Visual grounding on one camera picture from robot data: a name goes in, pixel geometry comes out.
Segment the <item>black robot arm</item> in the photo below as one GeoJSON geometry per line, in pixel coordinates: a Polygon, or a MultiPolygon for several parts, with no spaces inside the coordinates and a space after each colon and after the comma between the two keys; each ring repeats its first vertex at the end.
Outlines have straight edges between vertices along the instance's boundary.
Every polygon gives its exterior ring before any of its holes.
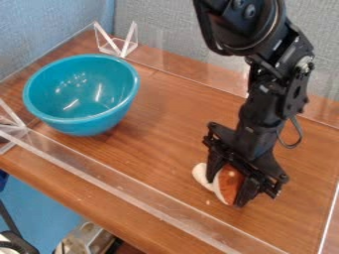
{"type": "Polygon", "coordinates": [[[286,16],[285,0],[193,1],[210,50],[245,57],[251,67],[238,127],[209,124],[209,161],[194,170],[219,200],[242,207],[261,193],[277,197],[289,182],[273,150],[309,103],[314,48],[286,16]]]}

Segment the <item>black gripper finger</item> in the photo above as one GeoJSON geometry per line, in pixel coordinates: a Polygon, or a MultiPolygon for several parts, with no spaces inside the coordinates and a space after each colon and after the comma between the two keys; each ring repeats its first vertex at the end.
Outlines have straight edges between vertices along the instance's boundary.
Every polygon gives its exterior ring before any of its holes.
{"type": "Polygon", "coordinates": [[[246,204],[257,197],[261,192],[262,182],[255,178],[246,178],[239,190],[235,205],[245,207],[246,204]]]}
{"type": "Polygon", "coordinates": [[[225,156],[218,151],[211,150],[209,155],[207,173],[206,173],[207,181],[210,184],[214,182],[217,173],[223,168],[226,163],[227,160],[225,156]]]}

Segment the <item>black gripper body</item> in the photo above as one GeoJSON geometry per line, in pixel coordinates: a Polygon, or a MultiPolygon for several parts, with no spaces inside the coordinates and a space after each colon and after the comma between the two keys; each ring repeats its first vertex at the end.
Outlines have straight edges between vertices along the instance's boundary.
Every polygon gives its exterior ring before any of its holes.
{"type": "Polygon", "coordinates": [[[262,182],[261,192],[277,198],[290,177],[274,157],[274,146],[282,126],[250,126],[241,122],[231,129],[217,122],[209,123],[203,143],[210,151],[218,151],[246,178],[262,182]]]}

